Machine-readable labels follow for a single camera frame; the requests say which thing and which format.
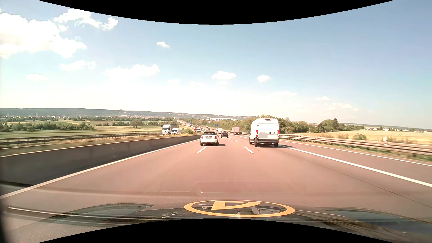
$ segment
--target white car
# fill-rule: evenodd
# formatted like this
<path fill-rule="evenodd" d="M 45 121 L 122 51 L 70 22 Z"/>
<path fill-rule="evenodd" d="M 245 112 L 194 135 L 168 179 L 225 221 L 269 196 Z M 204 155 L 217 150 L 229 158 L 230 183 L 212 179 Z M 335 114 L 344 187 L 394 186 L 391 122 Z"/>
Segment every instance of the white car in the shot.
<path fill-rule="evenodd" d="M 201 135 L 200 145 L 204 144 L 214 144 L 216 146 L 219 145 L 219 135 L 216 131 L 205 131 L 203 135 Z"/>

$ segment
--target white truck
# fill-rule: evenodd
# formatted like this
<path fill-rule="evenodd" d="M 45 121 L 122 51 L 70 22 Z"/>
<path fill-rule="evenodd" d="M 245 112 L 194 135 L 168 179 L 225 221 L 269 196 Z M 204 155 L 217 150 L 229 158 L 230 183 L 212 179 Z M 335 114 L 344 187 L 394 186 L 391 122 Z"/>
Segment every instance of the white truck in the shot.
<path fill-rule="evenodd" d="M 163 127 L 162 127 L 162 134 L 163 135 L 165 135 L 165 134 L 171 134 L 173 128 L 177 128 L 178 129 L 178 125 L 170 125 L 170 124 L 163 125 Z"/>
<path fill-rule="evenodd" d="M 279 122 L 275 118 L 258 118 L 251 124 L 249 144 L 273 144 L 277 147 L 279 143 Z"/>
<path fill-rule="evenodd" d="M 173 129 L 171 130 L 171 134 L 181 134 L 181 130 L 180 130 L 180 128 L 173 128 Z"/>

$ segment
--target highway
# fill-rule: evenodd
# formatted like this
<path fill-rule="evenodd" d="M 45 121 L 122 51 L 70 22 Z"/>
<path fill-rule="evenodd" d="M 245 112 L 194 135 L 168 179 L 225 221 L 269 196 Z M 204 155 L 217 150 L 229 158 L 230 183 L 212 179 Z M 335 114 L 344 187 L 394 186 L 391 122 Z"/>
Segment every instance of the highway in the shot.
<path fill-rule="evenodd" d="M 16 191 L 0 203 L 67 212 L 117 202 L 241 199 L 368 208 L 432 222 L 432 163 L 289 141 L 254 147 L 247 135 L 229 136 L 219 146 L 196 140 L 99 166 Z M 15 236 L 31 234 L 25 226 L 32 221 L 5 220 Z"/>

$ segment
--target median barrier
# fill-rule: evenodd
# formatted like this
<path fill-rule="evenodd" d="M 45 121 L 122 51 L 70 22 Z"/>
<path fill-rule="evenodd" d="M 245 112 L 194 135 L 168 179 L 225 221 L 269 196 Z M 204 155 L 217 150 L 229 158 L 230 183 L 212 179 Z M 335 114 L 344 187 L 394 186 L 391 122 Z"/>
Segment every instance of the median barrier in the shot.
<path fill-rule="evenodd" d="M 140 153 L 193 141 L 200 136 L 162 137 L 2 156 L 0 181 L 35 185 Z"/>

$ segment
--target yellow circle logo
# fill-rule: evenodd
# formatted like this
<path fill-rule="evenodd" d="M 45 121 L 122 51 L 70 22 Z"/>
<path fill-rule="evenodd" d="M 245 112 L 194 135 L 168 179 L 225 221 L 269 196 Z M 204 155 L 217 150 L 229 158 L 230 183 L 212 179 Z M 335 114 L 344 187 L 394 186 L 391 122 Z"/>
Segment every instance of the yellow circle logo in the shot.
<path fill-rule="evenodd" d="M 245 200 L 197 201 L 185 205 L 184 208 L 194 213 L 224 217 L 280 217 L 295 212 L 292 207 L 282 204 Z M 233 209 L 242 208 L 253 214 L 240 216 L 232 213 Z"/>

